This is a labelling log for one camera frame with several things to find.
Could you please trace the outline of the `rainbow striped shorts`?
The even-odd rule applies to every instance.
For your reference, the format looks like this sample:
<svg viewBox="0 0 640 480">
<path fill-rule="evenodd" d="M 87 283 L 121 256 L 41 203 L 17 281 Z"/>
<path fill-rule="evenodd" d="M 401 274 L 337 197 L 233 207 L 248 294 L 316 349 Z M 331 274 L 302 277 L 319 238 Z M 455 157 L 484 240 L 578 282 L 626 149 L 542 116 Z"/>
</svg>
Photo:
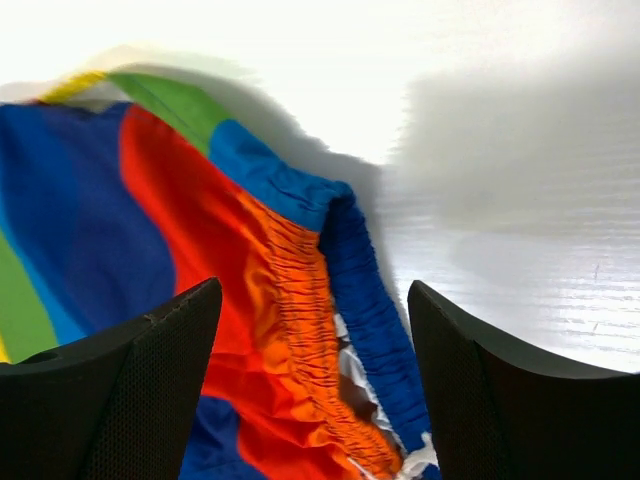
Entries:
<svg viewBox="0 0 640 480">
<path fill-rule="evenodd" d="M 418 366 L 352 189 L 288 166 L 196 87 L 1 108 L 1 358 L 117 325 L 208 278 L 216 340 L 184 479 L 436 479 Z"/>
</svg>

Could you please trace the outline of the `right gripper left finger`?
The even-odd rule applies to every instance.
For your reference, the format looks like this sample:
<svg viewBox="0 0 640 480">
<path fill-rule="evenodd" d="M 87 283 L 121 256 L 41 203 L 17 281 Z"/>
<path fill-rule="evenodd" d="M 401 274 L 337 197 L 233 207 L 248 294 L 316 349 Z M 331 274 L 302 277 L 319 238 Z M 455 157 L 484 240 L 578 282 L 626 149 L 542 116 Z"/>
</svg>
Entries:
<svg viewBox="0 0 640 480">
<path fill-rule="evenodd" d="M 177 478 L 221 304 L 211 278 L 150 313 L 2 365 L 2 478 Z"/>
</svg>

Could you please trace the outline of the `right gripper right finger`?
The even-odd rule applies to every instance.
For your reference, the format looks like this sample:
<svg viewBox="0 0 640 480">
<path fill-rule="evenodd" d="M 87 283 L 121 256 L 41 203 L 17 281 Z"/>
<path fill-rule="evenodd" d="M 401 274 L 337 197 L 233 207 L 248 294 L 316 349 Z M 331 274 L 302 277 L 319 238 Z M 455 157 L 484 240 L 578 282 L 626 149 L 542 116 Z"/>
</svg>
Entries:
<svg viewBox="0 0 640 480">
<path fill-rule="evenodd" d="M 534 346 L 421 281 L 408 307 L 443 478 L 638 478 L 638 374 Z"/>
</svg>

